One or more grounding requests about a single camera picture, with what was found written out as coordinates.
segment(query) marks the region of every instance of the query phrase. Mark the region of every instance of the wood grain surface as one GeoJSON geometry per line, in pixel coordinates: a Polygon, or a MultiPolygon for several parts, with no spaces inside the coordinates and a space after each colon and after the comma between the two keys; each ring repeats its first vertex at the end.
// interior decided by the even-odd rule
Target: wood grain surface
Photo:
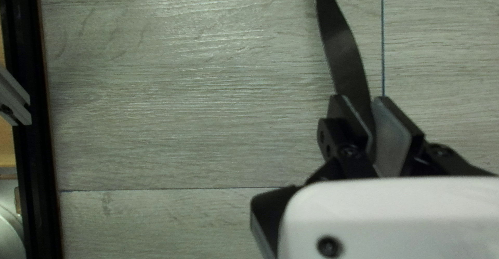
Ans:
{"type": "Polygon", "coordinates": [[[499,0],[385,0],[386,88],[430,141],[499,173],[499,0]]]}
{"type": "Polygon", "coordinates": [[[271,189],[61,194],[67,259],[260,259],[252,196],[271,189]]]}
{"type": "MultiPolygon", "coordinates": [[[[380,94],[380,0],[339,0],[380,94]]],[[[313,0],[42,0],[63,190],[282,186],[334,92],[313,0]]]]}

